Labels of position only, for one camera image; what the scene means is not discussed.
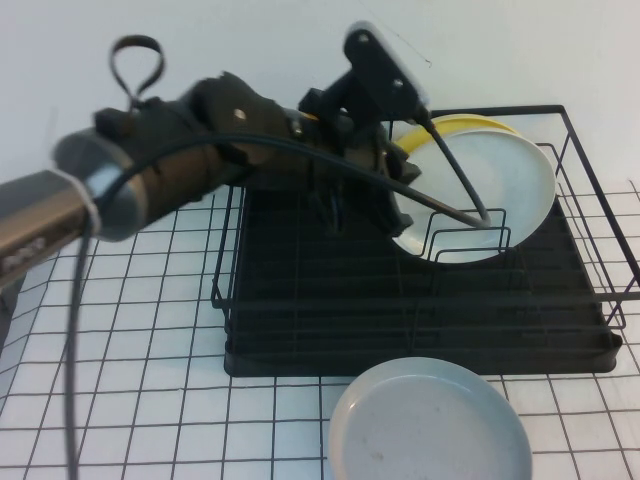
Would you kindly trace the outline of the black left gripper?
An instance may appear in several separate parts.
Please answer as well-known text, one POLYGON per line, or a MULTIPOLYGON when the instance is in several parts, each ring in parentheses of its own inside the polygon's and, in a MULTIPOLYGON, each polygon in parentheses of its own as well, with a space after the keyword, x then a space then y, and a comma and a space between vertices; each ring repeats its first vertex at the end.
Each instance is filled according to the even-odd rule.
MULTIPOLYGON (((409 154, 388 140, 382 126, 369 129, 356 141, 351 130, 352 122, 344 115, 324 122, 308 113, 292 114, 292 135, 307 145, 400 183, 412 183, 421 175, 420 168, 408 161, 409 154)), ((308 190, 310 204, 328 225, 343 225, 348 211, 362 215, 390 238, 399 237, 413 225, 411 216, 400 211, 390 188, 375 186, 318 160, 309 162, 308 190)))

